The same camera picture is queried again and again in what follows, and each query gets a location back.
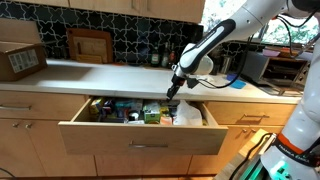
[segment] wooden floor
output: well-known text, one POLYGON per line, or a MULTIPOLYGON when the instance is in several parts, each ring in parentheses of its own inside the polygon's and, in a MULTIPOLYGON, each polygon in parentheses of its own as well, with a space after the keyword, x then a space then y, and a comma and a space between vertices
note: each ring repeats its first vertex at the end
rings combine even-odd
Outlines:
POLYGON ((56 177, 56 178, 17 178, 18 180, 212 180, 206 177, 56 177))

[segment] cardboard box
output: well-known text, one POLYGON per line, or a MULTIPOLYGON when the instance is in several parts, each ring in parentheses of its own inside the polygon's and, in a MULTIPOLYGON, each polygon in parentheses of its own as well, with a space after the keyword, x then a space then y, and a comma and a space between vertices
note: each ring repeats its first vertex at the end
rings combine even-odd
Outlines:
POLYGON ((16 81, 47 67, 33 21, 0 18, 0 81, 16 81))

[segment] appliance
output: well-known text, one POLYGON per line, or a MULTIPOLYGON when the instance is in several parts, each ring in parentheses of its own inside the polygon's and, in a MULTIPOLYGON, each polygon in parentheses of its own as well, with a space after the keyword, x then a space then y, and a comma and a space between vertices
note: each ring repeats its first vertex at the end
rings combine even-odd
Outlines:
POLYGON ((304 59, 267 57, 249 51, 242 77, 261 90, 281 96, 301 96, 310 62, 304 59))

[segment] window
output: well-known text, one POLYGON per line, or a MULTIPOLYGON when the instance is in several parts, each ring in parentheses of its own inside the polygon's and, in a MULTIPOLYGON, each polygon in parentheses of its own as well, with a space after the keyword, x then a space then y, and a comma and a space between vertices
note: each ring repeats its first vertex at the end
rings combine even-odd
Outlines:
MULTIPOLYGON (((204 31, 208 32, 222 20, 228 19, 244 2, 246 2, 246 0, 206 0, 201 21, 201 25, 204 26, 204 31)), ((299 25, 304 21, 292 18, 286 19, 295 25, 299 25)), ((289 26, 289 29, 292 42, 304 44, 318 33, 318 21, 313 17, 303 27, 293 28, 289 26)), ((265 44, 289 44, 287 30, 279 20, 271 20, 262 30, 257 32, 254 37, 260 39, 260 41, 265 44)))

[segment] bottle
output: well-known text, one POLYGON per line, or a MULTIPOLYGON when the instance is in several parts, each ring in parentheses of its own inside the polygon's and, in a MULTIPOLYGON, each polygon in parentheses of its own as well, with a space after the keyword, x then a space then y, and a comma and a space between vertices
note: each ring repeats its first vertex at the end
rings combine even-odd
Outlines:
POLYGON ((160 63, 160 60, 159 60, 158 44, 155 43, 152 51, 152 55, 151 55, 151 66, 158 67, 159 63, 160 63))
POLYGON ((169 66, 168 68, 171 69, 171 67, 176 63, 176 52, 174 51, 174 43, 171 44, 171 52, 169 54, 169 66))
POLYGON ((168 67, 168 63, 169 63, 169 43, 166 42, 164 45, 164 52, 162 56, 161 66, 166 68, 168 67))

